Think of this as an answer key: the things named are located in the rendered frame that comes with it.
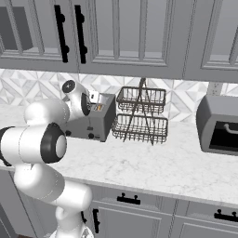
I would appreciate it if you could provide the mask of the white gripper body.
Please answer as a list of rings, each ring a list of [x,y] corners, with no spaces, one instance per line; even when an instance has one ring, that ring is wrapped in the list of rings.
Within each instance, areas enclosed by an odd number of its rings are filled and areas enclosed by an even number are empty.
[[[90,90],[89,98],[91,103],[97,104],[99,102],[99,92],[95,90]]]

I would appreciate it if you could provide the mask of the grey toaster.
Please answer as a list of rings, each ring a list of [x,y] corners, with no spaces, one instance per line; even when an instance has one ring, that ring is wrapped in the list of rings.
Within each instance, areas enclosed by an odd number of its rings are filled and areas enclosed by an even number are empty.
[[[72,132],[70,137],[79,139],[89,139],[88,134],[93,133],[93,140],[105,142],[110,130],[112,123],[116,116],[116,105],[114,94],[104,94],[107,101],[105,108],[102,112],[95,112],[94,107],[96,104],[91,106],[91,112],[88,116],[70,121],[66,124],[65,131],[69,130]],[[88,126],[93,126],[93,130],[87,130]]]

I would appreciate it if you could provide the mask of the grey toaster oven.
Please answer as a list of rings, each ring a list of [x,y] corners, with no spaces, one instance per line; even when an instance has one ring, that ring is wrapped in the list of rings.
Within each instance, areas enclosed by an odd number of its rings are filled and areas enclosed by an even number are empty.
[[[203,152],[238,156],[238,97],[205,95],[196,128]]]

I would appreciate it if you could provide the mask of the grey drawer front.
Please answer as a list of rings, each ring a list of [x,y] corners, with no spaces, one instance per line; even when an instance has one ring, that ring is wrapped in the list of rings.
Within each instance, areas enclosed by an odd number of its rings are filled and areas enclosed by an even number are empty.
[[[176,203],[176,200],[174,198],[141,192],[126,191],[121,189],[106,188],[96,185],[90,185],[90,188],[92,189],[95,201],[138,207],[139,209],[162,212],[170,215],[172,215],[174,212]],[[140,205],[118,202],[116,198],[123,192],[126,194],[126,197],[134,197],[135,195],[137,195],[137,197],[140,199]]]
[[[221,215],[226,215],[229,217],[231,217],[232,213],[235,212],[236,217],[238,218],[237,208],[203,204],[203,203],[191,202],[191,201],[185,201],[185,200],[178,201],[176,215],[185,217],[185,218],[195,218],[195,219],[200,219],[203,221],[216,222],[220,224],[228,224],[228,225],[238,227],[238,221],[215,218],[215,214],[217,214],[218,211]]]

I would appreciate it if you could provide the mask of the grey base cupboard door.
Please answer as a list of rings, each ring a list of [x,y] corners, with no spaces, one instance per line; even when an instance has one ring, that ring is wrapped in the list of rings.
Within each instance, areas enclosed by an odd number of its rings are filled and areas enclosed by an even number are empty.
[[[47,238],[57,228],[56,207],[19,191],[12,171],[0,170],[0,204],[17,234]]]
[[[107,202],[91,204],[91,223],[94,229],[93,208],[97,208],[99,233],[95,238],[168,238],[172,216],[127,205]]]
[[[238,227],[175,216],[170,238],[238,238]]]

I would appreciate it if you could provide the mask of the grey wall cupboard door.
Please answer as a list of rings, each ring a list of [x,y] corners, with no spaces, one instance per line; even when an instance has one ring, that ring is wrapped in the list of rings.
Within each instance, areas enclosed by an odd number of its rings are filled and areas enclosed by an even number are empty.
[[[54,5],[60,5],[68,62],[62,62]],[[0,0],[0,68],[75,73],[69,0]]]
[[[88,74],[182,76],[191,0],[72,0],[85,16]]]
[[[238,0],[196,0],[184,78],[238,84]]]

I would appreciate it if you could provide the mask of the white wall socket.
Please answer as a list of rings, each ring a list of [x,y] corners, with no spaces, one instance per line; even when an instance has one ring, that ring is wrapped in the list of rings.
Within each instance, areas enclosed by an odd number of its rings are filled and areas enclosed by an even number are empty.
[[[222,83],[210,82],[207,88],[207,95],[219,96],[222,90]]]

